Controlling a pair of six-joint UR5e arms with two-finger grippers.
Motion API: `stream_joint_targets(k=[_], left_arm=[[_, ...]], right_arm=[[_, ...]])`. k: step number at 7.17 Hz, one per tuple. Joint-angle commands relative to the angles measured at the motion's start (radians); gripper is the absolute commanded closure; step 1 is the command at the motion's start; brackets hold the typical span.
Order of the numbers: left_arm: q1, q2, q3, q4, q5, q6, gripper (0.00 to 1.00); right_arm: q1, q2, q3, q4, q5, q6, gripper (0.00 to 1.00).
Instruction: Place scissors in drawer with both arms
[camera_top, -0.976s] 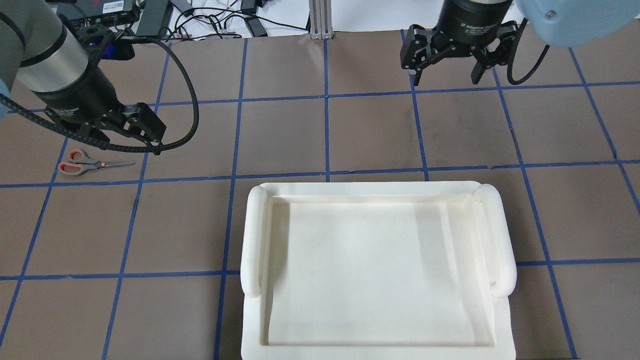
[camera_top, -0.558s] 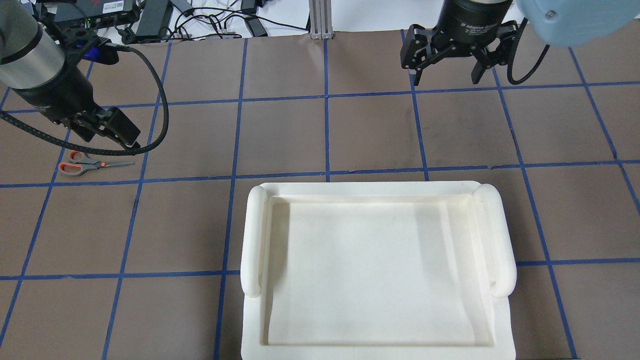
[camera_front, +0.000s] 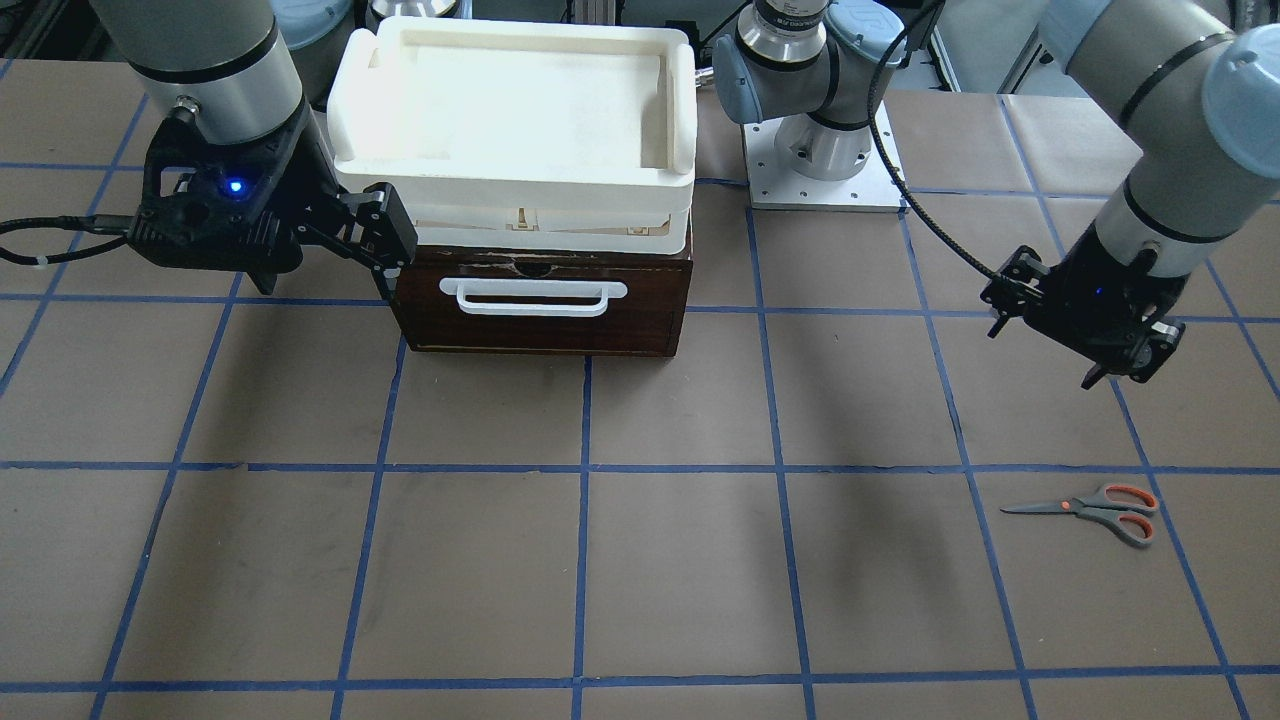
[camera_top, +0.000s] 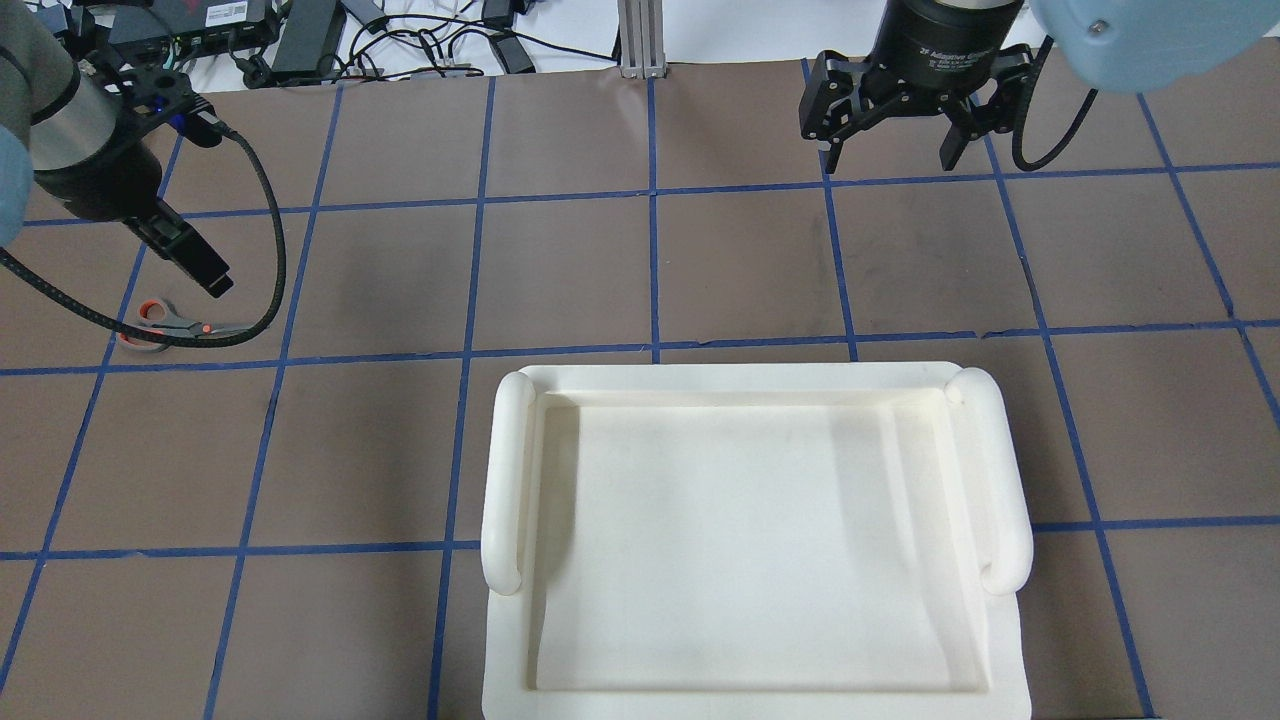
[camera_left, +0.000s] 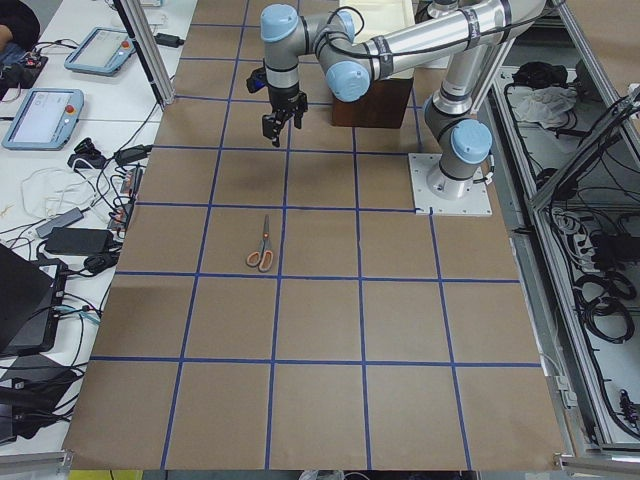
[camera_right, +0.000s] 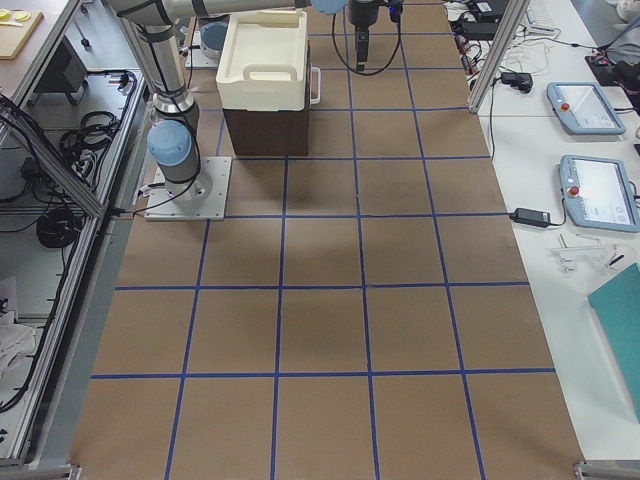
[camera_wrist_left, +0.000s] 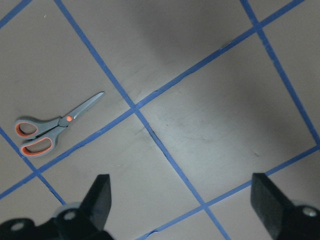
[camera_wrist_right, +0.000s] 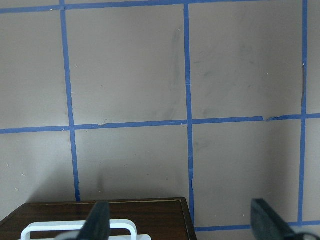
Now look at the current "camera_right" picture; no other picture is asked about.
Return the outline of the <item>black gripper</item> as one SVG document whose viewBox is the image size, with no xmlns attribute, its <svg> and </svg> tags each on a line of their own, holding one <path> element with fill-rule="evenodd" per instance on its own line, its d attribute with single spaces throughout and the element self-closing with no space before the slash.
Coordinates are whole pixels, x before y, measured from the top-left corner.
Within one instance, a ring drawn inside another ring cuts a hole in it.
<svg viewBox="0 0 640 480">
<path fill-rule="evenodd" d="M 368 62 L 369 28 L 378 21 L 379 10 L 386 8 L 390 21 L 398 24 L 403 13 L 402 0 L 349 0 L 348 18 L 354 29 L 354 54 L 358 70 L 364 71 Z"/>
</svg>

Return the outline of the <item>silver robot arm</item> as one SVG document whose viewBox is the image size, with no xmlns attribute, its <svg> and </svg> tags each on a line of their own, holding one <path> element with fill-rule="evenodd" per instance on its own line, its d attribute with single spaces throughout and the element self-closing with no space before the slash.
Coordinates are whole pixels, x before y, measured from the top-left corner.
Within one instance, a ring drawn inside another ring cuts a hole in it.
<svg viewBox="0 0 640 480">
<path fill-rule="evenodd" d="M 174 26 L 184 18 L 227 17 L 217 67 L 224 118 L 236 154 L 308 153 L 310 60 L 306 1 L 112 1 L 148 77 L 158 120 L 148 150 L 169 194 L 189 202 L 212 180 L 196 155 L 199 107 L 189 90 Z"/>
</svg>

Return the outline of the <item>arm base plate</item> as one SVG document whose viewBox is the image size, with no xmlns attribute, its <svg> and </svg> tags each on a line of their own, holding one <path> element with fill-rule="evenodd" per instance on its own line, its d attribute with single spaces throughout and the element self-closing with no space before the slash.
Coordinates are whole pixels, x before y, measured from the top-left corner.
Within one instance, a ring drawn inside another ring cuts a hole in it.
<svg viewBox="0 0 640 480">
<path fill-rule="evenodd" d="M 232 161 L 231 157 L 203 157 L 199 176 L 181 196 L 178 194 L 186 185 L 165 185 L 164 175 L 157 167 L 154 182 L 161 186 L 150 191 L 144 217 L 158 221 L 223 220 Z"/>
</svg>

